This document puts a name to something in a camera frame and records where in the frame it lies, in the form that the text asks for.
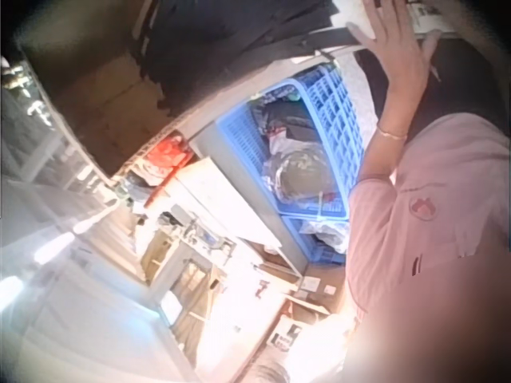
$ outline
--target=hand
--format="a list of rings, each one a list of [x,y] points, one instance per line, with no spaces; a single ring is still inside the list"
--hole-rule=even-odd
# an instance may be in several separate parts
[[[441,32],[430,32],[422,47],[414,34],[406,0],[382,0],[382,15],[374,0],[363,0],[375,34],[368,38],[355,24],[348,23],[351,34],[379,59],[389,79],[389,93],[418,105],[430,75],[430,60]]]

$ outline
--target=blue plastic basket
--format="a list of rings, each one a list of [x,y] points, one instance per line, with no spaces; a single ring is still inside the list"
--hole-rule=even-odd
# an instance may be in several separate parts
[[[345,265],[346,256],[336,252],[333,248],[319,241],[314,235],[300,234],[303,221],[290,216],[283,216],[282,220],[291,232],[291,235],[307,256],[310,263]]]
[[[339,196],[333,201],[308,199],[286,204],[278,201],[267,190],[261,180],[261,173],[270,152],[246,103],[219,118],[216,126],[245,168],[259,180],[280,214],[302,219],[346,220],[349,216],[348,195],[355,185],[363,148],[355,111],[343,81],[333,65],[320,65],[262,93],[285,85],[293,85],[298,89],[321,138],[339,188]]]

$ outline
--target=gold bracelet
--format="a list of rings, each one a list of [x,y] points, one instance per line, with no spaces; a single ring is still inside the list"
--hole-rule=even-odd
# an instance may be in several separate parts
[[[379,126],[376,125],[376,130],[378,130],[378,132],[384,136],[384,137],[387,137],[387,138],[391,138],[392,140],[396,140],[396,141],[406,141],[406,138],[408,138],[408,135],[405,135],[405,136],[396,136],[392,133],[387,133],[387,132],[384,132],[383,130],[380,129]]]

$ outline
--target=cardboard box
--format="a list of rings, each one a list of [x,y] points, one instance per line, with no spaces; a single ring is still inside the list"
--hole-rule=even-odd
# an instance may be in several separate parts
[[[298,304],[301,301],[307,308],[323,314],[336,314],[343,305],[345,277],[345,267],[309,265],[292,301]]]

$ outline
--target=sticker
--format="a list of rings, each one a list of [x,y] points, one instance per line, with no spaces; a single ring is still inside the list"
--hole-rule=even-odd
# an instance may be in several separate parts
[[[305,277],[302,281],[302,286],[300,286],[300,289],[315,293],[319,288],[320,282],[321,278]]]
[[[337,291],[337,289],[335,288],[335,286],[330,286],[330,285],[325,286],[325,294],[335,295],[336,291]]]
[[[410,200],[410,213],[422,221],[431,221],[437,216],[438,209],[430,197],[413,198]]]

